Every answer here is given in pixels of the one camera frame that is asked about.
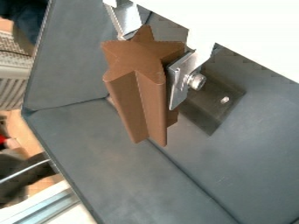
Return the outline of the gripper metal right finger 2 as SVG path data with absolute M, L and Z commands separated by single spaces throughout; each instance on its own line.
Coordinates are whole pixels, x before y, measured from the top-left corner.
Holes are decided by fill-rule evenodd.
M 196 51 L 187 51 L 166 68 L 168 109 L 175 110 L 187 99 L 188 89 L 199 91 L 207 77 L 202 74 L 200 55 Z

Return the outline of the gripper metal left finger 2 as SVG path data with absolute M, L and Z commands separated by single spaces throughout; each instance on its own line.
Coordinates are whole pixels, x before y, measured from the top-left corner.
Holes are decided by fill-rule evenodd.
M 151 11 L 134 0 L 103 0 L 119 40 L 131 39 L 150 19 Z

